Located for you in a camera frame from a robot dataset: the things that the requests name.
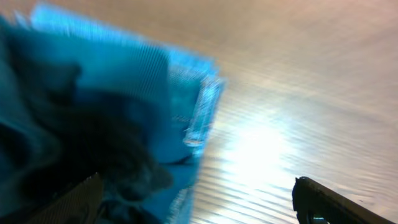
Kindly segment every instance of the wooden floor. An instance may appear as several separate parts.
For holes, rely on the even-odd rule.
[[[218,59],[192,223],[297,223],[301,175],[398,222],[397,1],[50,2]]]

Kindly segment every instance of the blue fabric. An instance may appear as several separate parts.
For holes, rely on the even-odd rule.
[[[18,20],[28,24],[21,17]],[[39,4],[30,21],[35,30],[69,37],[20,35],[15,41],[30,57],[82,64],[77,103],[94,103],[140,123],[159,162],[190,157],[183,165],[167,165],[174,176],[173,187],[143,204],[163,222],[188,223],[192,185],[223,90],[214,61],[172,45],[154,47],[143,36],[49,4]]]

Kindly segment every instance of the blue bag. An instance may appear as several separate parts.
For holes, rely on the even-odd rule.
[[[214,61],[49,4],[38,4],[29,22],[17,20],[30,23],[28,29],[60,34],[58,39],[16,36],[24,56],[83,66],[76,103],[93,103],[141,124],[148,149],[174,176],[171,189],[142,207],[162,222],[188,223],[200,158],[224,85]],[[65,45],[62,36],[79,41]]]

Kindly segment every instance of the floor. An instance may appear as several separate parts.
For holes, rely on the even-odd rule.
[[[50,2],[218,59],[192,223],[297,223],[302,175],[398,222],[397,1]]]

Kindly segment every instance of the black object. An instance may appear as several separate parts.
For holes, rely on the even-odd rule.
[[[95,174],[67,187],[44,205],[22,209],[0,218],[2,224],[92,224],[103,198],[103,181]]]
[[[292,196],[300,224],[394,224],[308,177],[296,178]]]

